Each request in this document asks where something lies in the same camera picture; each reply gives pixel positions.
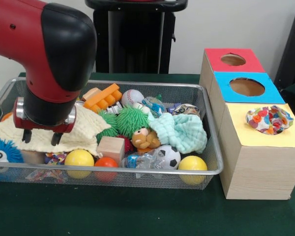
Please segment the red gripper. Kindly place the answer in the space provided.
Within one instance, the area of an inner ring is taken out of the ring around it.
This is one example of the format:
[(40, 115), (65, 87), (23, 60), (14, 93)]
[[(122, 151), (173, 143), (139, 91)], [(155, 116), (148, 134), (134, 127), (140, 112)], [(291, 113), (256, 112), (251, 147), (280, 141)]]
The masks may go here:
[(51, 145), (59, 144), (63, 133), (70, 133), (73, 130), (76, 121), (76, 106), (74, 105), (67, 119), (60, 125), (44, 126), (37, 124), (27, 118), (25, 115), (23, 104), (15, 103), (13, 107), (13, 121), (16, 128), (24, 129), (22, 141), (26, 144), (31, 141), (32, 129), (51, 130), (54, 132)]

